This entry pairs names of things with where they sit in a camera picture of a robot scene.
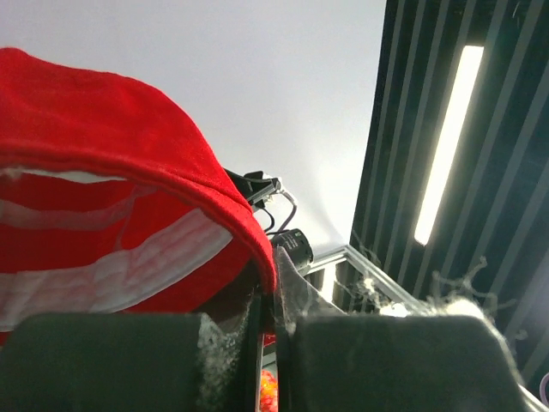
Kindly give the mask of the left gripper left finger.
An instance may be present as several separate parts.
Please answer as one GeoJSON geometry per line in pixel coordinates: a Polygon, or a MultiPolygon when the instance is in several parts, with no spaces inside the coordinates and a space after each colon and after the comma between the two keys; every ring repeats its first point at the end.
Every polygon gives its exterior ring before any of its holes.
{"type": "Polygon", "coordinates": [[[45,313],[1,351],[4,411],[252,411],[260,366],[259,289],[209,312],[45,313]]]}

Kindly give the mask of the red cap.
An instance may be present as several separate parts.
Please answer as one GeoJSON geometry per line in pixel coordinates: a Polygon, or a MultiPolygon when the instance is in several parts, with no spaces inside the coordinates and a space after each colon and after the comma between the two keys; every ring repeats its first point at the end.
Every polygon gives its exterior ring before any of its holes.
{"type": "Polygon", "coordinates": [[[133,78],[1,51],[1,335],[47,312],[192,312],[271,244],[193,120],[133,78]]]}

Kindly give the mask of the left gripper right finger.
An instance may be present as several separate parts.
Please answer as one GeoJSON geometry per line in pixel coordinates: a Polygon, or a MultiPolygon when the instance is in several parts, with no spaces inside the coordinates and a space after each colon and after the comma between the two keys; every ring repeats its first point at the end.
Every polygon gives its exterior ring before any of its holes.
{"type": "Polygon", "coordinates": [[[541,411],[504,338],[473,303],[345,314],[277,248],[282,411],[541,411]]]}

